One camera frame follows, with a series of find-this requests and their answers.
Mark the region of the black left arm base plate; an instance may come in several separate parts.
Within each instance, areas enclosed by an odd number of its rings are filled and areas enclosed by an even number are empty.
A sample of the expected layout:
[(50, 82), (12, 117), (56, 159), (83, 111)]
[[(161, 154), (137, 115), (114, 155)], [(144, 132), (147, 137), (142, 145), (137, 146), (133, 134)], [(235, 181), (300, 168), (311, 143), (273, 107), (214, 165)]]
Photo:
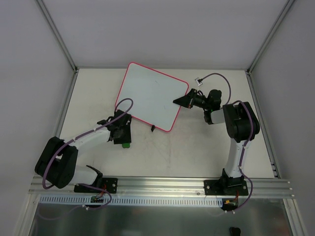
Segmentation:
[(246, 181), (241, 181), (236, 185), (228, 185), (218, 180), (207, 179), (203, 182), (206, 196), (248, 196), (249, 191)]

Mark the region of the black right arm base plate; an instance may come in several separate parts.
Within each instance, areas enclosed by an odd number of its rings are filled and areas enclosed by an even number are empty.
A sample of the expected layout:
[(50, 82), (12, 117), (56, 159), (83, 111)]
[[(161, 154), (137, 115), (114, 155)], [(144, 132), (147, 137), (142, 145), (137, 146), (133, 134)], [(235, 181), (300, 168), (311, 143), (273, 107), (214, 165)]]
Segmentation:
[(86, 187), (85, 185), (76, 185), (74, 186), (75, 193), (100, 193), (100, 190), (106, 190), (110, 194), (116, 194), (118, 187), (118, 179), (113, 177), (102, 177), (95, 180), (95, 182)]

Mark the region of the green bone-shaped eraser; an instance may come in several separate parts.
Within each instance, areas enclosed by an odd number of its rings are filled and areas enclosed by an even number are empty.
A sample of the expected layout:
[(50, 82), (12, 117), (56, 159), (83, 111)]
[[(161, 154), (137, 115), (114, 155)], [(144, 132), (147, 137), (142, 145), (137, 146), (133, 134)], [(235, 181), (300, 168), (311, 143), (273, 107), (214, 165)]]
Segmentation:
[(122, 148), (130, 148), (130, 143), (124, 143), (124, 144), (122, 144)]

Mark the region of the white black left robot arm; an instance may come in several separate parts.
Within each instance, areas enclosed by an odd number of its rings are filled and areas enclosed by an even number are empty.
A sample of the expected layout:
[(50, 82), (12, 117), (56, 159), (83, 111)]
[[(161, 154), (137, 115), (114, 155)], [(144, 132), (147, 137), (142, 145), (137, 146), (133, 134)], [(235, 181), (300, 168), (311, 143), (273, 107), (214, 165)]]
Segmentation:
[(249, 102), (236, 101), (222, 106), (221, 95), (222, 92), (217, 89), (211, 90), (208, 96), (191, 89), (188, 94), (173, 100), (173, 103), (188, 109), (194, 106), (203, 109), (204, 120), (209, 125), (225, 124), (231, 144), (220, 182), (230, 187), (241, 185), (245, 178), (243, 161), (252, 140), (260, 132), (260, 124)]

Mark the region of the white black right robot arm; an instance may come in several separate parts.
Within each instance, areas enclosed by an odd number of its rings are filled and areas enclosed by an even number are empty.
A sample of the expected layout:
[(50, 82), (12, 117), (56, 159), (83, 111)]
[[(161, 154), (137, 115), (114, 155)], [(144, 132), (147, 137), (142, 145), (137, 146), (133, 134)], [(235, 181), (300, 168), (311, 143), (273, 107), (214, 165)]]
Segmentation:
[(75, 138), (50, 138), (34, 168), (42, 177), (43, 188), (49, 189), (46, 185), (49, 182), (58, 189), (75, 184), (75, 192), (107, 189), (108, 184), (101, 171), (90, 165), (79, 166), (77, 160), (82, 154), (107, 142), (129, 146), (131, 119), (130, 114), (116, 110), (113, 116), (97, 122), (93, 129)]

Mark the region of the pink-framed whiteboard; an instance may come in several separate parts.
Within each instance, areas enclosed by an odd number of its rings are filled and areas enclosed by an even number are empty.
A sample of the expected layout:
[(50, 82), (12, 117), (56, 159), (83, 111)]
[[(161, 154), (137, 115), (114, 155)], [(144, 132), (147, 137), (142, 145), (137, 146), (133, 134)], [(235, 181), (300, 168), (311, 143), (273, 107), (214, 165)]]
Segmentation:
[(133, 100), (128, 112), (165, 132), (172, 130), (180, 106), (173, 103), (187, 94), (189, 84), (163, 72), (135, 62), (129, 63), (115, 105), (125, 98)]

